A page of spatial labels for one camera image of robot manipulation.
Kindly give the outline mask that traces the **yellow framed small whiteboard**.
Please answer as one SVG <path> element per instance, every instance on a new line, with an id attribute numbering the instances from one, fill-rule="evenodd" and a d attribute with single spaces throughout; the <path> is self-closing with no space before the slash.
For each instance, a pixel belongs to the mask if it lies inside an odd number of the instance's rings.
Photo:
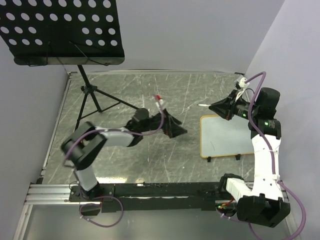
<path id="1" fill-rule="evenodd" d="M 248 121 L 240 117 L 231 120 L 218 115 L 200 118 L 200 156 L 204 159 L 251 155 L 254 148 Z"/>

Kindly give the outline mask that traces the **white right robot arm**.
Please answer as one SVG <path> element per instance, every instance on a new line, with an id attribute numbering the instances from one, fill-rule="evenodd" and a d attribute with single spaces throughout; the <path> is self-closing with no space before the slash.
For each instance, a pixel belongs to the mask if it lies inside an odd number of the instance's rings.
<path id="1" fill-rule="evenodd" d="M 230 121 L 234 116 L 252 118 L 248 123 L 254 150 L 254 180 L 249 188 L 241 176 L 226 173 L 220 178 L 218 193 L 223 199 L 236 201 L 238 220 L 274 228 L 291 211 L 280 185 L 279 147 L 281 123 L 274 118 L 280 92 L 263 87 L 253 104 L 238 97 L 234 89 L 224 99 L 209 105 L 209 109 Z"/>

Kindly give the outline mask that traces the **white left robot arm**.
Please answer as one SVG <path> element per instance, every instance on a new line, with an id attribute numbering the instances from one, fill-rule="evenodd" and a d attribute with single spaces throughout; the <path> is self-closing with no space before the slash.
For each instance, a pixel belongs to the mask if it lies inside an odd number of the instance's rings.
<path id="1" fill-rule="evenodd" d="M 160 110 L 156 115 L 150 115 L 146 108 L 139 108 L 133 117 L 121 128 L 101 128 L 86 121 L 77 128 L 61 144 L 65 155 L 63 165 L 72 162 L 80 195 L 87 201 L 93 201 L 102 195 L 92 164 L 103 147 L 133 147 L 149 136 L 162 131 L 169 138 L 186 134 L 182 122 L 168 113 Z"/>

